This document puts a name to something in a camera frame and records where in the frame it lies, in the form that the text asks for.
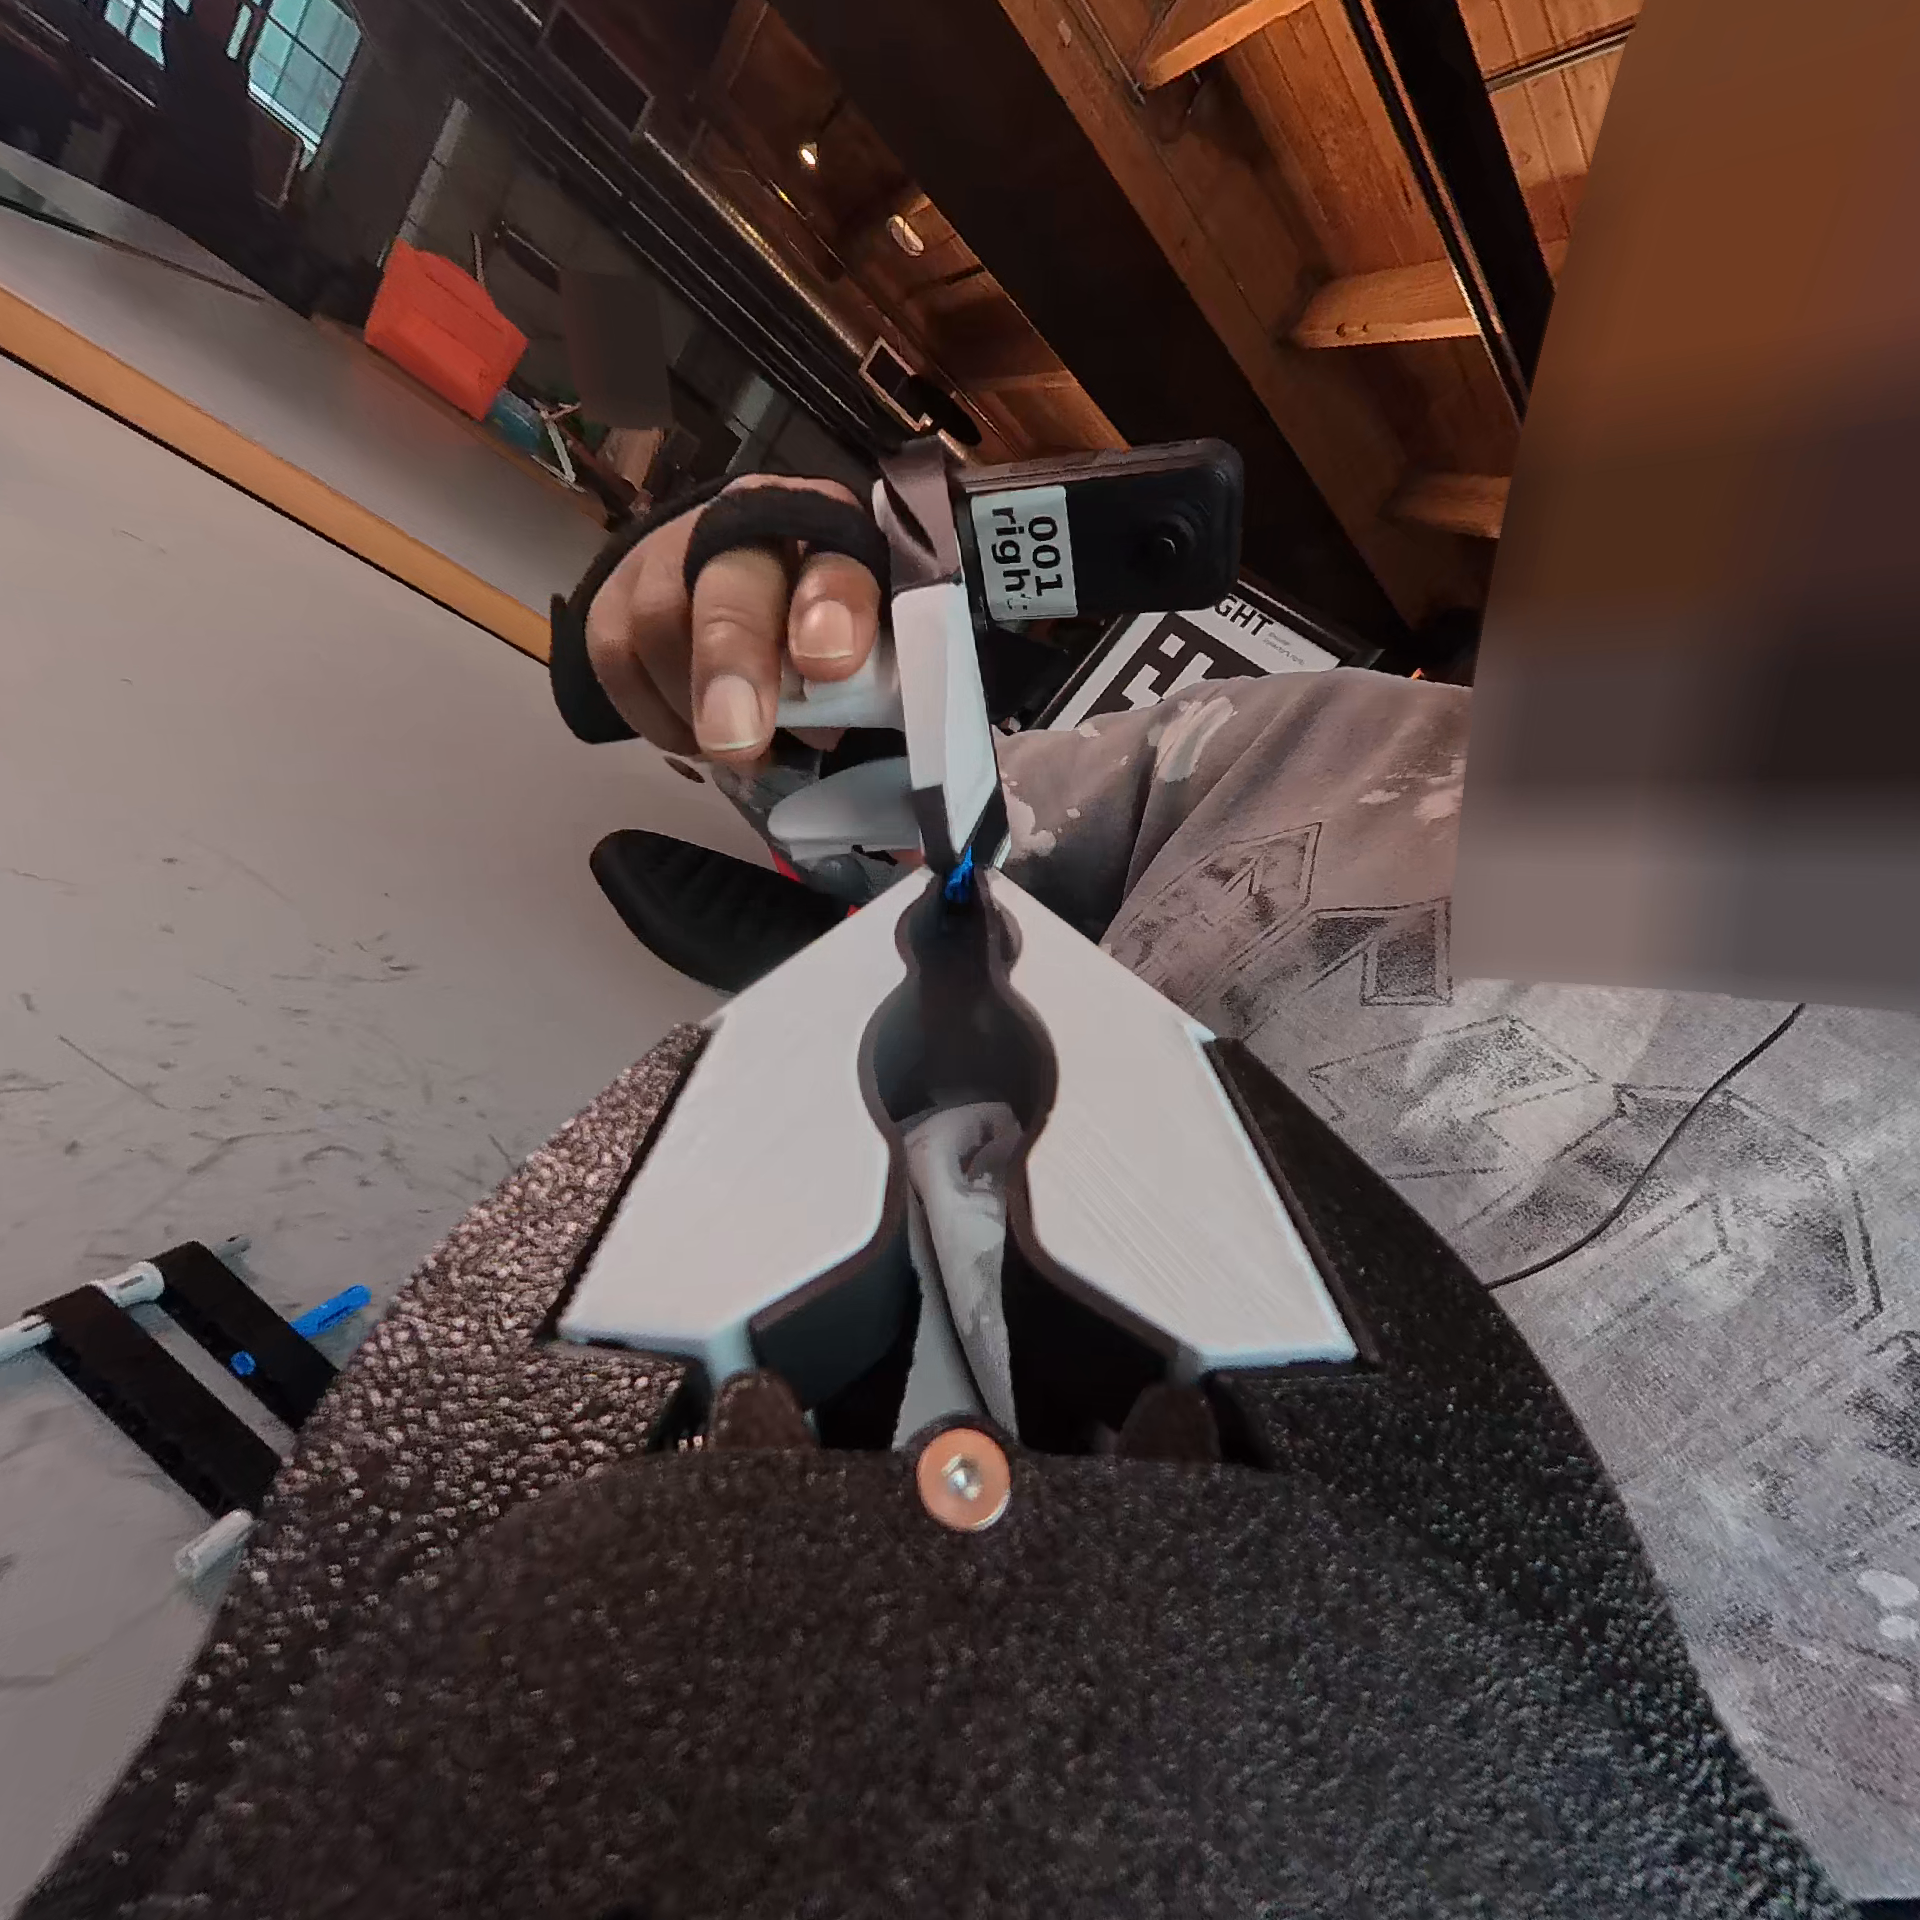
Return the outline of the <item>framed black white marker sign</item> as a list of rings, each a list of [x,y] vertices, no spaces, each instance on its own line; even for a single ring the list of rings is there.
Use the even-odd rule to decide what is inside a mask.
[[[1326,621],[1253,579],[1207,607],[1115,620],[1031,728],[1070,731],[1173,699],[1205,680],[1374,668],[1383,644]]]

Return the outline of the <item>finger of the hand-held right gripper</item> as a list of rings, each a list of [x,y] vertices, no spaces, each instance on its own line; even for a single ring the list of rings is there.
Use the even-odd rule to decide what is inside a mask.
[[[901,589],[893,644],[908,800],[926,864],[949,879],[991,864],[1006,840],[997,733],[965,584]]]

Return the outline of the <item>orange object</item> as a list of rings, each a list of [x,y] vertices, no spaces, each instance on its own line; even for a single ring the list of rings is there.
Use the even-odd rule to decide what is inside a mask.
[[[364,338],[476,423],[490,416],[528,347],[476,277],[400,237],[387,254]]]

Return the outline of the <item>black mesh chair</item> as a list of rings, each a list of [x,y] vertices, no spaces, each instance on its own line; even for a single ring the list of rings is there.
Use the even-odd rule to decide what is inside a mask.
[[[720,995],[748,990],[848,917],[802,879],[661,832],[606,834],[590,870],[650,952]]]

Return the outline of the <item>black beam and axle assembly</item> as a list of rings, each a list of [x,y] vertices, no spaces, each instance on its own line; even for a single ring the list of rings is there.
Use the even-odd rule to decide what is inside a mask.
[[[3,1359],[48,1359],[112,1429],[207,1515],[176,1552],[196,1590],[246,1547],[280,1452],[240,1412],[250,1400],[298,1432],[338,1375],[298,1312],[266,1302],[245,1272],[250,1238],[184,1238],[4,1323]]]

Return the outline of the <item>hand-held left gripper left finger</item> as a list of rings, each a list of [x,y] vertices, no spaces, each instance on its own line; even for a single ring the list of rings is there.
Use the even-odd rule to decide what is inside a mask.
[[[928,883],[901,878],[703,1021],[566,1280],[557,1342],[678,1359],[709,1400],[765,1372],[826,1443],[896,1437],[922,1284],[870,1031]]]

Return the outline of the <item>person's right hand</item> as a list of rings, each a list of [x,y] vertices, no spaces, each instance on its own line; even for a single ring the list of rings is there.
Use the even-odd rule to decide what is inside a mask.
[[[584,651],[616,716],[663,752],[765,759],[783,674],[851,679],[880,635],[880,584],[853,557],[796,543],[709,559],[686,584],[686,523],[646,534],[584,614]]]

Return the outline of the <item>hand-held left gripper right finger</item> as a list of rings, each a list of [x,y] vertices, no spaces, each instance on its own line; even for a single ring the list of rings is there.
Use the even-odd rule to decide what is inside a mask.
[[[1360,1343],[1213,1034],[1006,875],[1003,984],[1040,1044],[1045,1111],[1006,1187],[1002,1312],[1014,1427],[1091,1448],[1147,1388],[1348,1368]]]

